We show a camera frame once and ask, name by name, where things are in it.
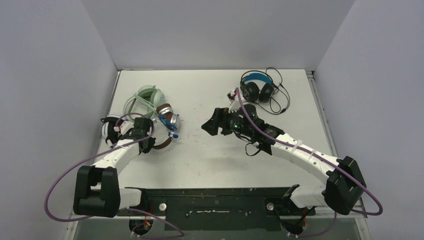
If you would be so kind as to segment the mint green headphones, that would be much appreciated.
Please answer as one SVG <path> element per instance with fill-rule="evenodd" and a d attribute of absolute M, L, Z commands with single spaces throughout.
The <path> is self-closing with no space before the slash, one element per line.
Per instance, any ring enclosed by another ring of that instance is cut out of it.
<path fill-rule="evenodd" d="M 157 108 L 165 104 L 165 100 L 165 94 L 155 85 L 144 85 L 126 101 L 122 111 L 127 114 L 128 120 L 134 120 L 130 113 L 133 112 L 136 103 L 140 103 L 147 108 L 147 113 L 144 116 L 154 119 L 158 116 Z"/>

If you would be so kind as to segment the white black headphones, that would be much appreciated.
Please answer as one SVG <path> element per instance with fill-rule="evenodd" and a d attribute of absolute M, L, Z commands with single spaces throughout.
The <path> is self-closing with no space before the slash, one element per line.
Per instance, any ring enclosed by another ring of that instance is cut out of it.
<path fill-rule="evenodd" d="M 115 126 L 120 125 L 123 121 L 127 120 L 125 117 L 121 118 L 121 116 L 121 114 L 112 113 L 100 120 L 103 123 L 101 128 L 102 138 L 111 149 L 115 147 L 118 141 L 127 138 L 127 135 L 130 133 L 129 131 L 126 134 L 120 134 L 119 132 L 114 131 Z"/>

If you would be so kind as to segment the black blue headphones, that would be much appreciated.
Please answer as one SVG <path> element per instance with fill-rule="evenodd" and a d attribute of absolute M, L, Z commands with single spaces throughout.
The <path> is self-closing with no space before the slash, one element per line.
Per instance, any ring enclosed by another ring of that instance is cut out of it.
<path fill-rule="evenodd" d="M 275 85 L 267 73 L 250 71 L 250 74 L 241 77 L 240 89 L 245 100 L 268 103 L 275 90 Z"/>

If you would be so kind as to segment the brown headphones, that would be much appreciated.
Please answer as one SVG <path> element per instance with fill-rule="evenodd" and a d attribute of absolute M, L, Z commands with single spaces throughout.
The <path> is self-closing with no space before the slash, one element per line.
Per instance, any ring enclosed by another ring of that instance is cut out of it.
<path fill-rule="evenodd" d="M 156 107 L 157 119 L 164 125 L 167 130 L 167 139 L 161 144 L 154 145 L 154 150 L 161 150 L 168 147 L 174 139 L 179 135 L 177 131 L 180 127 L 180 115 L 174 113 L 173 107 L 169 103 L 163 103 Z"/>

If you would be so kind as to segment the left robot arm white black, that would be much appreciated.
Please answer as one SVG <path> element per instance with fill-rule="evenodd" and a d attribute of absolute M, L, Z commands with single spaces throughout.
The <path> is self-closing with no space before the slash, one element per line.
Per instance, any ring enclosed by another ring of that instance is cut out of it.
<path fill-rule="evenodd" d="M 153 148 L 154 123 L 145 117 L 137 117 L 134 122 L 106 117 L 103 122 L 108 127 L 105 141 L 110 150 L 92 165 L 78 169 L 73 212 L 112 218 L 120 210 L 130 208 L 143 215 L 149 210 L 149 200 L 138 188 L 121 187 L 119 175 L 131 160 Z"/>

